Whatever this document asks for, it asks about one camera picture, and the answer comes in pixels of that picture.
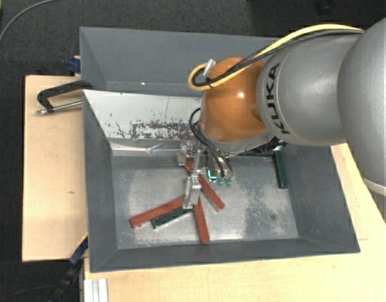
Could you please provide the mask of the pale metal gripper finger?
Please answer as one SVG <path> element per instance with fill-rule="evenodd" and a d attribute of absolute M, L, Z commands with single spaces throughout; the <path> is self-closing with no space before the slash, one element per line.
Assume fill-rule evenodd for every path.
<path fill-rule="evenodd" d="M 187 159 L 194 156 L 194 146 L 192 143 L 182 143 L 177 152 L 177 163 L 179 166 L 183 166 Z"/>
<path fill-rule="evenodd" d="M 188 177 L 185 186 L 185 198 L 182 203 L 184 209 L 192 209 L 198 204 L 199 194 L 201 191 L 201 184 L 199 182 L 199 175 L 193 174 Z"/>

